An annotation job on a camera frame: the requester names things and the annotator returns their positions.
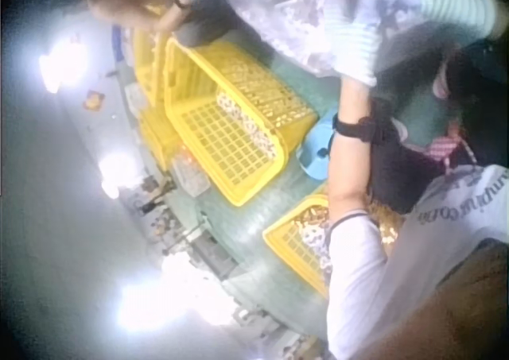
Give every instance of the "black watch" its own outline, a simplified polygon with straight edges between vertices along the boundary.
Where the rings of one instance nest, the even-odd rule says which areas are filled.
[[[339,135],[355,137],[364,143],[376,144],[382,140],[380,128],[377,127],[376,121],[369,116],[360,119],[357,124],[347,124],[341,122],[336,114],[334,115],[332,126]]]

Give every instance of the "yellow crate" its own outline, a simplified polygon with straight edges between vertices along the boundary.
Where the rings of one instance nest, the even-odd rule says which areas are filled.
[[[323,194],[310,195],[290,213],[279,219],[274,225],[263,232],[266,244],[280,257],[295,273],[310,284],[322,296],[328,298],[327,287],[324,283],[320,260],[316,254],[302,241],[296,225],[292,221],[310,207],[327,207],[327,196]]]
[[[164,107],[146,108],[139,117],[143,141],[149,147],[162,171],[169,170],[169,162],[181,146],[181,139],[167,119]]]
[[[152,107],[164,105],[163,69],[168,35],[135,30],[134,74]]]
[[[216,103],[227,94],[276,147],[271,160]],[[235,206],[245,204],[286,165],[317,120],[288,87],[226,41],[197,49],[169,40],[165,109],[182,140],[219,190]]]

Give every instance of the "bright light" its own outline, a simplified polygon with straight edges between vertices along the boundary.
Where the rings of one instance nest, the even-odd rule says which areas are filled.
[[[180,290],[188,301],[188,307],[198,312],[213,326],[229,324],[238,307],[223,286],[209,274],[194,267],[186,253],[165,258],[162,263],[163,278]]]
[[[61,41],[48,56],[39,58],[39,67],[46,89],[56,94],[60,85],[76,84],[87,71],[88,54],[83,44]]]
[[[104,181],[114,186],[131,188],[139,184],[140,176],[133,157],[124,153],[114,153],[99,162]]]
[[[117,199],[120,196],[119,187],[115,184],[105,180],[101,183],[101,186],[103,187],[104,193],[111,199]]]
[[[119,324],[130,332],[155,331],[181,316],[185,300],[175,297],[177,289],[165,282],[151,281],[124,288]]]
[[[194,267],[186,253],[165,258],[158,281],[126,287],[119,324],[131,332],[154,331],[194,310],[214,326],[229,324],[238,307],[218,281]]]
[[[45,81],[46,90],[52,94],[58,92],[60,87],[60,75],[52,64],[49,56],[39,57],[39,67],[41,68],[42,79]]]

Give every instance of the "blue bowl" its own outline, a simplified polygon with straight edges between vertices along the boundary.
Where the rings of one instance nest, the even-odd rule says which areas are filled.
[[[297,159],[302,170],[315,180],[327,180],[328,144],[334,132],[332,118],[336,113],[334,108],[325,114],[297,147]]]

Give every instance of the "pink striped cloth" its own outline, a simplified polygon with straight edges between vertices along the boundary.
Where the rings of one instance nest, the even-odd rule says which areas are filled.
[[[412,149],[416,152],[422,153],[423,155],[435,160],[435,161],[443,161],[445,165],[445,172],[450,173],[451,171],[451,163],[450,163],[450,156],[451,154],[458,148],[460,145],[464,146],[465,150],[467,151],[468,156],[470,157],[470,160],[474,165],[477,165],[477,159],[476,155],[470,148],[470,146],[467,144],[467,142],[459,137],[450,137],[450,136],[443,136],[443,137],[437,137],[434,139],[430,145],[428,145],[426,148],[420,148],[415,145],[405,145],[407,148]]]

